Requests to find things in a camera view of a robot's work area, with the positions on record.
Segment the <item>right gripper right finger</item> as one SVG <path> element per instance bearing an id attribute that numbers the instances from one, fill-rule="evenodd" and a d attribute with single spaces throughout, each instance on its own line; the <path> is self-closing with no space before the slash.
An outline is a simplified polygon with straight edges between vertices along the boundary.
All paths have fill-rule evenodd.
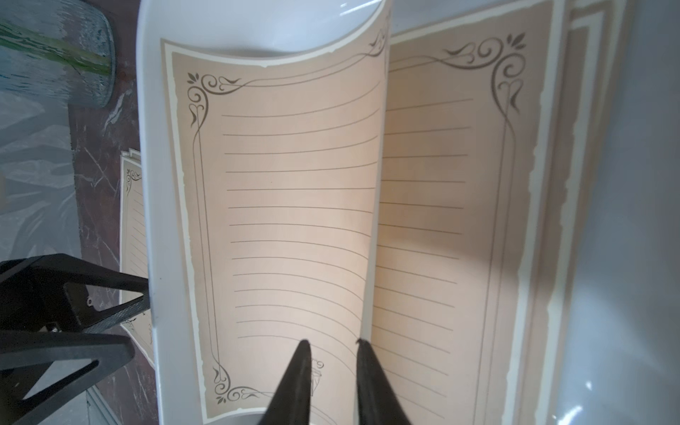
<path id="1" fill-rule="evenodd" d="M 377 359 L 371 343 L 357 341 L 357 396 L 359 424 L 409 425 L 396 393 Z"/>

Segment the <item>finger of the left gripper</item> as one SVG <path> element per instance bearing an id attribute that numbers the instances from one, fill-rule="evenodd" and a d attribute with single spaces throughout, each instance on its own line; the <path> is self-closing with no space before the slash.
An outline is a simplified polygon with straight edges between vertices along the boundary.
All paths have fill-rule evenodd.
<path id="1" fill-rule="evenodd" d="M 1 423 L 39 424 L 135 357 L 127 336 L 1 332 Z"/>
<path id="2" fill-rule="evenodd" d="M 98 310 L 89 288 L 136 292 Z M 1 263 L 1 329 L 100 334 L 149 310 L 149 282 L 63 253 Z"/>

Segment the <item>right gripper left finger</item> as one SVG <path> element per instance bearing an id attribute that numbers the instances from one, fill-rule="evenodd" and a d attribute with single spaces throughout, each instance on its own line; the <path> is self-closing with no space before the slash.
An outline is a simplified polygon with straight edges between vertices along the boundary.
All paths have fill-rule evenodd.
<path id="1" fill-rule="evenodd" d="M 259 425 L 308 425 L 312 398 L 312 353 L 307 340 L 299 342 L 288 368 Z"/>

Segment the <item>beige stationery sheet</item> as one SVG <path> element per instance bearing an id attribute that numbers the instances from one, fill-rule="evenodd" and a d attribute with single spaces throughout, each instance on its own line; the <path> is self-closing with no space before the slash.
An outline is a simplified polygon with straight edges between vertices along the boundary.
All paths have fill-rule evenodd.
<path id="1" fill-rule="evenodd" d="M 161 44 L 204 423 L 267 407 L 300 341 L 311 421 L 353 421 L 391 2 L 283 58 Z"/>
<path id="2" fill-rule="evenodd" d="M 141 153 L 129 149 L 120 158 L 120 272 L 148 277 L 145 198 Z M 122 324 L 154 368 L 152 312 L 147 309 Z"/>

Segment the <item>white plastic storage box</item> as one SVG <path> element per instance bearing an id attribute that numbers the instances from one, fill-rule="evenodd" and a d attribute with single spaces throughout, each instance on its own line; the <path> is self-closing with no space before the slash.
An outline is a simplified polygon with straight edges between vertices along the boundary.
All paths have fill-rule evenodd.
<path id="1" fill-rule="evenodd" d="M 137 96 L 159 420 L 202 421 L 182 274 L 160 43 L 294 51 L 359 26 L 365 1 L 144 1 Z M 578 247 L 550 414 L 560 423 L 679 421 L 679 4 L 637 1 Z"/>

